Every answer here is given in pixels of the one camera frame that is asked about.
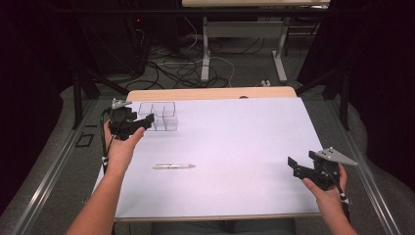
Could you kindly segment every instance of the pen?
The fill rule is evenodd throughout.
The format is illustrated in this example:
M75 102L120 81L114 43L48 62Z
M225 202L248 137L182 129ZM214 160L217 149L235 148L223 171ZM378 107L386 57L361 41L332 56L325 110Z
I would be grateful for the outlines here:
M156 164L154 169L181 169L181 168L194 168L195 164Z

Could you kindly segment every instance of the white paper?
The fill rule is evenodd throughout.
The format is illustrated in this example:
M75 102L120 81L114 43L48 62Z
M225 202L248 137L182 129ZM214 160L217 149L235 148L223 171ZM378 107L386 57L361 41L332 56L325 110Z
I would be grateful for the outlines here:
M130 107L138 111L139 104ZM138 143L117 219L319 212L287 164L292 157L312 167L308 151L322 149L300 98L175 101L175 107L176 131L146 131Z

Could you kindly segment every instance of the white table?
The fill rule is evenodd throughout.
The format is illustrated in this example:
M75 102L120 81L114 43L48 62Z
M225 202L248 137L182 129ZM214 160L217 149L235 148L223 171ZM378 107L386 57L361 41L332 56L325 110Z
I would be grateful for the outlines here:
M179 122L176 131L147 131L136 147L115 222L319 214L287 165L290 156L312 167L308 151L322 149L292 88L133 91L128 100L174 101Z
M183 0L184 7L281 7L281 6L314 6L328 5L330 0ZM287 82L281 55L287 37L290 19L284 18L282 22L209 22L204 17L204 61L201 80L208 80L210 50L208 39L210 37L266 37L277 38L277 50L272 51L272 57L280 82Z

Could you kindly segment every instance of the clear plastic container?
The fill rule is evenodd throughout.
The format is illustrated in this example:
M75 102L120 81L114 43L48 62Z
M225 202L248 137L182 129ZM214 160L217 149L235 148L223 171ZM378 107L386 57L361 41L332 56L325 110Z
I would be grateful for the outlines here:
M177 113L174 102L145 102L140 104L138 118L154 114L155 121L147 130L172 131L177 130Z

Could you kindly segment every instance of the human hand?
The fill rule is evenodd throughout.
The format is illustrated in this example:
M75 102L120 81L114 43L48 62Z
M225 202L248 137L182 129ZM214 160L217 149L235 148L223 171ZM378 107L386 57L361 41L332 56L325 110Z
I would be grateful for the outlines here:
M346 189L347 175L345 168L339 164L340 187L343 191ZM340 192L336 186L330 187L327 191L323 191L310 179L302 180L305 187L315 196L318 209L320 209L324 221L328 226L338 222L347 221L342 207Z
M140 127L128 139L122 141L113 139L109 121L104 124L106 149L109 148L111 143L110 150L108 152L109 162L106 174L125 174L129 164L131 163L134 148L138 141L144 136L144 131L145 129Z

